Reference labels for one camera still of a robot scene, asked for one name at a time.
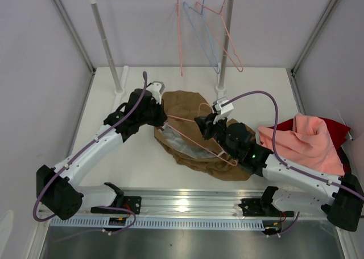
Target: white wall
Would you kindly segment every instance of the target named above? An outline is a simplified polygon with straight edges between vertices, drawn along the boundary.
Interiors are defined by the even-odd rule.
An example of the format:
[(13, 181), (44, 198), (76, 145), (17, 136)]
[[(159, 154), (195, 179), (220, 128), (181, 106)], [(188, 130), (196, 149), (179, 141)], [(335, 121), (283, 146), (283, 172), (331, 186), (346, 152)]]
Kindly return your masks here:
[[(97, 0), (117, 65), (179, 65), (176, 0)], [(193, 5), (198, 0), (187, 1)], [(88, 0), (63, 0), (95, 66), (107, 65)], [(213, 8), (222, 0), (206, 0)], [(246, 66), (291, 68), (328, 0), (235, 0), (231, 34)], [(181, 9), (185, 65), (208, 65)], [(208, 22), (224, 38), (219, 16)], [(203, 23), (193, 19), (199, 30)]]
[[(308, 114), (340, 121), (355, 140), (351, 153), (364, 186), (364, 2), (341, 0), (312, 52), (302, 65), (297, 82)], [(364, 224), (353, 234), (364, 258)]]
[(36, 224), (36, 171), (64, 157), (90, 75), (50, 0), (0, 11), (0, 216), (15, 213), (2, 258), (13, 259)]

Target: white table surface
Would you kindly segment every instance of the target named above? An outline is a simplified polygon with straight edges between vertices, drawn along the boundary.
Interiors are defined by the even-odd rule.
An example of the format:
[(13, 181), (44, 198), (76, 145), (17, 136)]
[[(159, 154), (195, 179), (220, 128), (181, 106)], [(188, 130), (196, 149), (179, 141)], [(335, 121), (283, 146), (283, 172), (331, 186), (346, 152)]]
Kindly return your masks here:
[[(117, 68), (119, 77), (122, 68)], [(214, 86), (216, 74), (212, 68), (186, 67), (180, 76), (179, 67), (130, 67), (126, 81), (125, 102), (135, 88), (143, 87), (142, 72), (150, 81), (163, 81), (165, 91), (199, 92), (212, 103), (216, 100)], [(279, 122), (292, 118), (298, 111), (285, 68), (245, 68), (239, 73), (235, 68), (226, 69), (226, 96), (232, 98), (241, 93), (263, 90), (272, 94), (279, 108)], [(74, 146), (79, 150), (95, 134), (103, 120), (113, 110), (115, 87), (110, 69), (98, 68), (89, 94)], [(229, 118), (243, 122), (254, 130), (259, 125), (274, 123), (274, 107), (264, 95), (252, 95), (234, 103)], [(268, 185), (290, 188), (287, 184), (269, 182), (256, 175), (245, 182), (224, 182), (203, 172), (177, 165), (157, 143), (153, 127), (142, 126), (136, 135), (106, 156), (82, 181), (82, 186), (98, 186), (112, 182), (124, 188), (168, 188), (194, 190), (263, 190)]]

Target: metal frame post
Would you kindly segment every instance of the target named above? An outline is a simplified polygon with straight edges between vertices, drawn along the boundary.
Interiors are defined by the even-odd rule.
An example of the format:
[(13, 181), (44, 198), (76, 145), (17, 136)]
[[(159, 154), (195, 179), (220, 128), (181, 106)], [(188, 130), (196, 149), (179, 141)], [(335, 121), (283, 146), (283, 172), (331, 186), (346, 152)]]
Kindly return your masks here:
[[(231, 26), (231, 19), (233, 16), (233, 5), (234, 0), (227, 0), (227, 19), (226, 19), (226, 32), (225, 32), (225, 42), (224, 42), (224, 49), (228, 51), (229, 48), (229, 35), (230, 33), (230, 26)], [(225, 82), (225, 71), (226, 71), (226, 61), (227, 61), (227, 54), (225, 51), (222, 52), (222, 60), (221, 60), (221, 69), (220, 69), (220, 78), (218, 79), (218, 89), (224, 89), (224, 82)]]
[(311, 48), (315, 44), (317, 38), (320, 36), (321, 32), (323, 31), (326, 23), (328, 22), (330, 16), (333, 14), (334, 9), (336, 8), (337, 4), (340, 0), (329, 0), (327, 7), (325, 8), (320, 20), (317, 22), (315, 29), (311, 33), (306, 45), (304, 46), (303, 50), (300, 53), (300, 56), (297, 58), (297, 62), (293, 66), (292, 75), (293, 77), (296, 76), (297, 71), (299, 70), (300, 66), (304, 62), (305, 58), (308, 56)]
[(61, 20), (63, 21), (65, 28), (69, 32), (71, 39), (72, 39), (73, 43), (75, 44), (77, 50), (79, 51), (81, 57), (83, 58), (84, 63), (87, 66), (90, 74), (93, 75), (94, 68), (92, 66), (90, 57), (88, 56), (86, 49), (85, 49), (84, 45), (82, 44), (81, 39), (76, 32), (76, 29), (66, 11), (66, 8), (64, 7), (61, 0), (51, 0), (51, 1), (54, 4), (57, 12), (59, 13), (59, 16), (60, 16)]
[(121, 93), (122, 88), (121, 88), (120, 80), (119, 80), (118, 74), (116, 72), (114, 59), (113, 59), (113, 56), (111, 55), (111, 50), (109, 47), (109, 43), (107, 42), (104, 26), (102, 25), (102, 21), (101, 21), (100, 13), (98, 11), (97, 4), (96, 3), (91, 4), (91, 8), (92, 8), (93, 16), (95, 17), (95, 20), (96, 20), (98, 32), (100, 33), (102, 45), (104, 47), (105, 54), (107, 57), (107, 62), (109, 63), (111, 74), (113, 75), (114, 83), (116, 86), (116, 92)]

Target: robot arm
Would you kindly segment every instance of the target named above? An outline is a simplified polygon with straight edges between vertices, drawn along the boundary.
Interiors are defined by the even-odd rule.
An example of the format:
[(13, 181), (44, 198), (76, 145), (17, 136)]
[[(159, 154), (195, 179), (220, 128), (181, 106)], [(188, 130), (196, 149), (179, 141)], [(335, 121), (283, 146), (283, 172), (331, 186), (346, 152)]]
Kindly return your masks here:
[[(203, 137), (214, 138), (242, 169), (268, 180), (287, 182), (305, 191), (294, 192), (269, 186), (258, 206), (254, 204), (255, 213), (259, 214), (253, 216), (275, 216), (277, 213), (279, 216), (282, 211), (324, 212), (334, 225), (356, 231), (364, 202), (337, 185), (344, 185), (363, 195), (358, 179), (352, 174), (320, 173), (281, 157), (288, 164), (284, 165), (270, 149), (251, 141), (252, 134), (244, 124), (226, 125), (227, 116), (233, 110), (231, 103), (224, 105), (227, 102), (227, 98), (219, 99), (213, 104), (214, 113), (195, 118)], [(249, 199), (243, 200), (243, 212), (245, 209), (251, 211)]]
[[(139, 127), (145, 124), (156, 127), (164, 125), (167, 116), (162, 103), (163, 90), (164, 84), (161, 82), (149, 84), (134, 112), (121, 124), (103, 135), (105, 131), (123, 119), (135, 105), (142, 93), (142, 89), (136, 89), (130, 95), (128, 102), (120, 105), (104, 120), (104, 124), (90, 140), (96, 142), (91, 144), (89, 141), (86, 146), (82, 147), (83, 149), (56, 164), (54, 168), (43, 165), (38, 169), (36, 175), (37, 196), (57, 172), (63, 167), (67, 167), (50, 185), (41, 202), (62, 220), (72, 217), (77, 211), (83, 209), (110, 205), (120, 206), (118, 201), (122, 199), (123, 193), (111, 183), (96, 187), (80, 187), (79, 184), (103, 157), (126, 142), (131, 135), (137, 133)], [(75, 155), (78, 157), (68, 166), (67, 163)]]

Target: pink cloth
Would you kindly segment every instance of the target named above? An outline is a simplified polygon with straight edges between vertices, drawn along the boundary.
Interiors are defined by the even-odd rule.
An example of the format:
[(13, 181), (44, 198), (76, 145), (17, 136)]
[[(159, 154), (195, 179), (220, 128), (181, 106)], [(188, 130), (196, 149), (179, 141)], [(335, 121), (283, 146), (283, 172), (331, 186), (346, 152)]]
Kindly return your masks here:
[[(273, 130), (258, 128), (262, 146), (273, 150)], [(276, 149), (281, 156), (327, 174), (343, 175), (344, 169), (325, 121), (301, 113), (293, 119), (293, 131), (277, 131)]]

